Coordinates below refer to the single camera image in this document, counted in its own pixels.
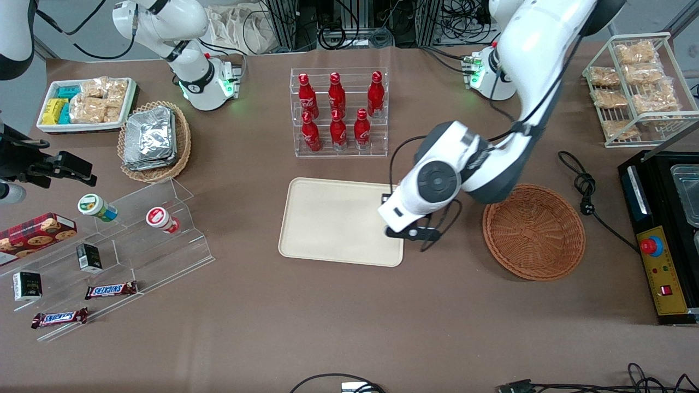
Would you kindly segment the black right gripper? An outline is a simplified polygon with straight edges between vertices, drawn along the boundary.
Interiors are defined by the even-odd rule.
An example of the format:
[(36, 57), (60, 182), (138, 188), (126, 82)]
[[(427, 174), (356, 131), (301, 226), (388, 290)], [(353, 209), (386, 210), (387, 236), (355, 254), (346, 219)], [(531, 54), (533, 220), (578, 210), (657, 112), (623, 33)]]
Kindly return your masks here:
[(34, 140), (10, 126), (2, 126), (1, 131), (1, 179), (8, 182), (28, 182), (30, 184), (50, 184), (51, 179), (68, 179), (95, 187), (98, 177), (92, 174), (93, 165), (67, 151), (59, 151), (54, 157), (54, 169), (41, 169), (33, 173), (33, 166), (42, 166), (50, 155), (42, 149), (50, 147), (44, 140)]

